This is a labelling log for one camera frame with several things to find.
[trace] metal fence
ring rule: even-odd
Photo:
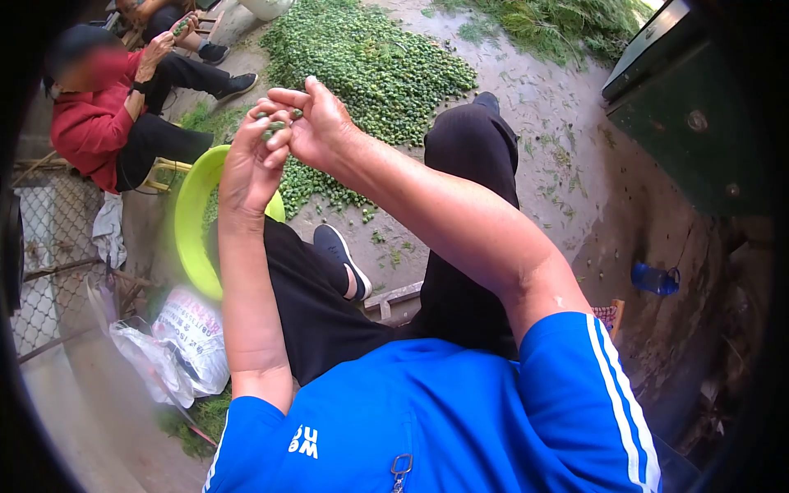
[[[91,231],[102,193],[92,181],[65,167],[34,170],[14,193],[21,199],[25,272],[96,256]],[[18,356],[90,323],[82,278],[102,269],[103,263],[85,266],[22,286],[21,309],[11,319]]]

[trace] person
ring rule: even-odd
[[[213,144],[210,133],[159,117],[172,87],[224,101],[257,83],[255,73],[231,77],[172,53],[174,43],[194,30],[196,20],[187,19],[179,37],[165,31],[135,53],[102,28],[77,25],[59,35],[45,57],[44,87],[54,98],[52,144],[102,190],[135,189],[157,157],[194,163]]]
[[[195,7],[194,0],[115,0],[115,6],[134,27],[144,27],[141,37],[145,43],[170,30]],[[230,54],[230,48],[211,43],[196,32],[178,39],[175,46],[196,52],[209,65],[219,65]]]
[[[222,172],[233,400],[204,491],[660,491],[616,349],[518,210],[495,97],[439,115],[423,165],[359,130],[314,77],[305,88],[258,101]],[[266,143],[261,111],[286,123]],[[361,293],[359,269],[335,230],[318,226],[307,248],[265,217],[289,152],[431,249],[412,323],[385,327],[343,299]]]

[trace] zipper pull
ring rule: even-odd
[[[400,459],[408,459],[408,466],[404,469],[399,468],[397,463]],[[411,454],[400,454],[396,458],[394,458],[394,462],[392,462],[392,474],[394,474],[394,486],[392,487],[391,493],[402,493],[402,482],[406,478],[406,474],[411,472],[411,466],[413,465],[413,455]]]

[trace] wristband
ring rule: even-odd
[[[132,82],[132,87],[129,89],[129,93],[127,95],[131,95],[132,91],[137,91],[142,95],[147,95],[153,87],[153,84],[151,84],[152,81],[153,79],[147,80],[145,82],[137,82],[135,80]]]

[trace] plastic bucket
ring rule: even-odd
[[[238,0],[261,21],[270,21],[288,11],[293,0]]]
[[[212,300],[222,299],[222,286],[208,259],[203,241],[203,214],[211,191],[219,183],[229,145],[209,149],[186,174],[175,203],[175,246],[181,265],[192,284]],[[266,215],[285,222],[285,207],[279,192],[266,206]]]

